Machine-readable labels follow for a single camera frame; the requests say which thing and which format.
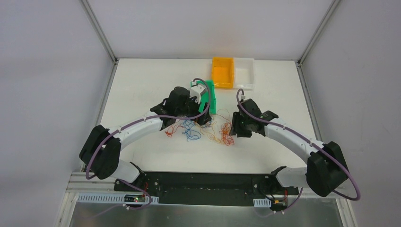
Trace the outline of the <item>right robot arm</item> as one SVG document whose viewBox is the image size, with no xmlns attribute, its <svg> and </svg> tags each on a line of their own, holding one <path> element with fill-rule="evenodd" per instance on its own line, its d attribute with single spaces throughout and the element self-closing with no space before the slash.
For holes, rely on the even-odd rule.
<svg viewBox="0 0 401 227">
<path fill-rule="evenodd" d="M 249 138 L 253 133 L 275 140 L 288 148 L 306 167 L 281 166 L 271 172 L 268 182 L 271 192 L 282 193 L 287 187 L 308 187 L 321 197 L 334 192 L 349 177 L 340 146 L 331 141 L 324 143 L 309 139 L 289 128 L 271 111 L 261 112 L 252 99 L 240 100 L 238 111 L 233 113 L 231 136 Z"/>
</svg>

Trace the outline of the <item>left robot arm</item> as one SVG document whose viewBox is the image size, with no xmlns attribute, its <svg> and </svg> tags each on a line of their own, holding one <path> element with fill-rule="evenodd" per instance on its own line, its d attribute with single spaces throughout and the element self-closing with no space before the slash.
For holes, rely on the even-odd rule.
<svg viewBox="0 0 401 227">
<path fill-rule="evenodd" d="M 79 154 L 87 166 L 87 179 L 113 177 L 125 181 L 132 191 L 141 190 L 144 186 L 143 172 L 137 165 L 121 160 L 120 152 L 138 139 L 162 131 L 177 120 L 192 120 L 204 125 L 211 120 L 211 101 L 210 87 L 202 82 L 190 89 L 175 87 L 169 97 L 131 123 L 112 128 L 94 127 Z"/>
</svg>

